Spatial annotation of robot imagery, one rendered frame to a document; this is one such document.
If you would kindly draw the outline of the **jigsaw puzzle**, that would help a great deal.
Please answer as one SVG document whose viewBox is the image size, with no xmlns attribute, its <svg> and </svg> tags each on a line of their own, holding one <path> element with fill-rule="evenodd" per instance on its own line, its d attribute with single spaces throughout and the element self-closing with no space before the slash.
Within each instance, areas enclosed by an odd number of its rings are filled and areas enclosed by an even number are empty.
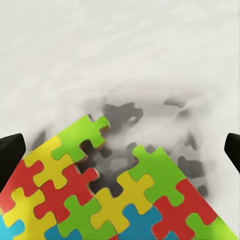
<svg viewBox="0 0 240 240">
<path fill-rule="evenodd" d="M 24 156 L 0 193 L 0 240 L 239 240 L 167 153 L 136 146 L 114 198 L 83 148 L 102 150 L 104 116 L 88 114 Z"/>
</svg>

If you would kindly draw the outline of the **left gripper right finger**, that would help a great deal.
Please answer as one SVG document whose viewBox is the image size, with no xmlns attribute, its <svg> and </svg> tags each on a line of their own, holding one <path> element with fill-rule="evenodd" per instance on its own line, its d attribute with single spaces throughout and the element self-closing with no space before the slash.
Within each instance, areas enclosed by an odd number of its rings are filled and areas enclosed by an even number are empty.
<svg viewBox="0 0 240 240">
<path fill-rule="evenodd" d="M 227 135 L 224 151 L 230 158 L 240 173 L 240 135 L 235 133 L 229 133 Z"/>
</svg>

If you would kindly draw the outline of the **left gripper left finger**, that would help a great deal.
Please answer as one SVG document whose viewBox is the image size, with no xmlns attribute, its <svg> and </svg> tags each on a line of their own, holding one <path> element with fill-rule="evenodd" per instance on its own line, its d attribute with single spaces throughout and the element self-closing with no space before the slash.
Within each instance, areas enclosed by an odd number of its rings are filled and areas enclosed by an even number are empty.
<svg viewBox="0 0 240 240">
<path fill-rule="evenodd" d="M 0 193 L 26 152 L 22 133 L 0 138 Z"/>
</svg>

